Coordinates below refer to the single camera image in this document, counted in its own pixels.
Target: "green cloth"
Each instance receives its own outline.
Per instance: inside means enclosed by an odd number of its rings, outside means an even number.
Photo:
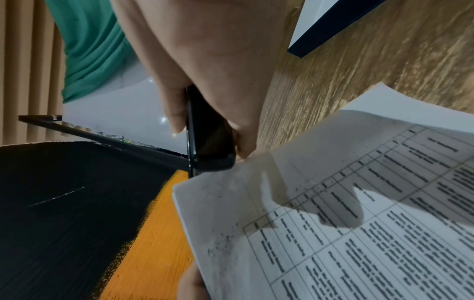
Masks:
[[[109,0],[46,0],[64,40],[64,103],[100,87],[133,51]]]

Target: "orange surface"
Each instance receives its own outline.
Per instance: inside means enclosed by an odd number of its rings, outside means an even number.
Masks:
[[[150,205],[136,240],[112,275],[100,300],[171,300],[193,254],[171,198],[174,184],[188,179],[178,171]]]

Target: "document page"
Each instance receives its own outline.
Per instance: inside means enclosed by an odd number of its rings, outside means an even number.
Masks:
[[[212,299],[474,299],[474,116],[382,84],[174,199]]]

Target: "green fabric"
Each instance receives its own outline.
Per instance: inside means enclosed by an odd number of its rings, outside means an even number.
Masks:
[[[100,87],[132,52],[109,0],[46,0],[64,40],[66,103]]]

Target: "hand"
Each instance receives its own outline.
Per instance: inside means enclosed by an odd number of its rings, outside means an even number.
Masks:
[[[250,155],[286,0],[112,0],[112,5],[158,85],[173,130],[186,125],[184,90],[195,84],[234,129],[239,156]]]
[[[196,262],[193,261],[179,280],[177,296],[177,300],[210,300]]]

